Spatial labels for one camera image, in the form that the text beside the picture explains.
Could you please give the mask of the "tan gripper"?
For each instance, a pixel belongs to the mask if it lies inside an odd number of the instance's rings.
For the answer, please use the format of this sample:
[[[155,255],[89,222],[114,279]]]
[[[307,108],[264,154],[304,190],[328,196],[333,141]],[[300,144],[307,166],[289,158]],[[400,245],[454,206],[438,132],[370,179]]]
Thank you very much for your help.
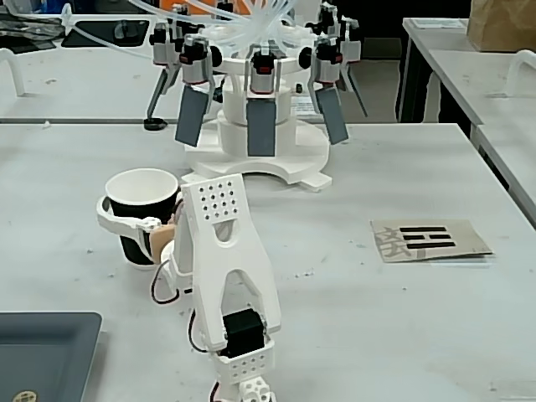
[[[170,224],[164,225],[155,217],[139,219],[115,216],[111,199],[107,196],[97,201],[95,210],[99,226],[120,237],[123,254],[129,262],[154,262],[160,265],[163,249],[174,240],[182,207],[183,198],[180,198],[173,207]]]

